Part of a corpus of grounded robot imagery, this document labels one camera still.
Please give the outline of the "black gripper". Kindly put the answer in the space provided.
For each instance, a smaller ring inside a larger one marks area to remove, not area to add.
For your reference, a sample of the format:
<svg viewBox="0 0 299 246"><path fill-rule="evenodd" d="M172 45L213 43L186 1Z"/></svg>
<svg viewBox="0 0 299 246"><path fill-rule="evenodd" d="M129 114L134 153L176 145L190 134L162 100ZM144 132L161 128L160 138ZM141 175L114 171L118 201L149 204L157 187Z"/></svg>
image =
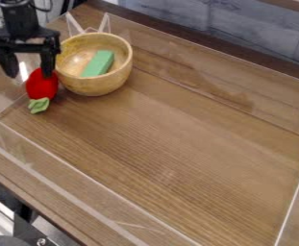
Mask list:
<svg viewBox="0 0 299 246"><path fill-rule="evenodd" d="M38 53L42 75L47 78L54 68L54 54L60 53L58 38L60 33L43 27L21 36L11 35L5 27L0 28L0 66L5 75L14 78L18 72L13 53Z"/></svg>

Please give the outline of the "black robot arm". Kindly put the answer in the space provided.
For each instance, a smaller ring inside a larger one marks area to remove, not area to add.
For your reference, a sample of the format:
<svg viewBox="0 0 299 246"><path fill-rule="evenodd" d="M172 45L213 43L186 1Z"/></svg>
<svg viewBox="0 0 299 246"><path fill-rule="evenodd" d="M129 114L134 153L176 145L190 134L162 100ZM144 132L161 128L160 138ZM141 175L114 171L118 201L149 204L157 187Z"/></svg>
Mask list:
<svg viewBox="0 0 299 246"><path fill-rule="evenodd" d="M3 24L0 27L0 66L7 77L18 73L15 54L38 54L41 73L45 78L51 76L56 55L60 53L60 33L39 25L38 8L33 0L0 0Z"/></svg>

